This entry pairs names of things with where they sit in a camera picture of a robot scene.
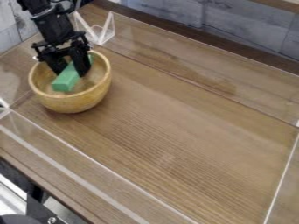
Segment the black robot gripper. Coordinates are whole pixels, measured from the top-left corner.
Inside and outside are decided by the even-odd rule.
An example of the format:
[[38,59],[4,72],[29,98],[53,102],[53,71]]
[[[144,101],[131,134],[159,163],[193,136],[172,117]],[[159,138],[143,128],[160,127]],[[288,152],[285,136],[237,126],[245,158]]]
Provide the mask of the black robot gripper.
[[32,45],[38,61],[60,74],[69,56],[77,74],[84,77],[91,69],[89,44],[84,31],[76,31],[69,14],[74,11],[76,0],[16,0],[22,11],[30,14],[42,40]]

